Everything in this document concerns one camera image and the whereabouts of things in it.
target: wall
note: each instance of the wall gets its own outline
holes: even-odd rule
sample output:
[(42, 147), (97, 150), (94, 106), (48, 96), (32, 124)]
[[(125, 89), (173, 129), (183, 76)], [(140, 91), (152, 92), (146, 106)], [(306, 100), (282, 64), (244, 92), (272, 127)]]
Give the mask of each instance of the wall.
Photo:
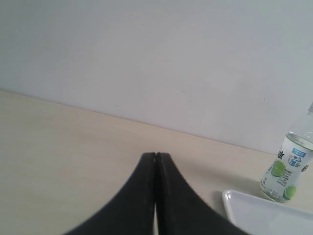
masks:
[(4, 0), (0, 88), (276, 153), (313, 101), (312, 12), (310, 0)]

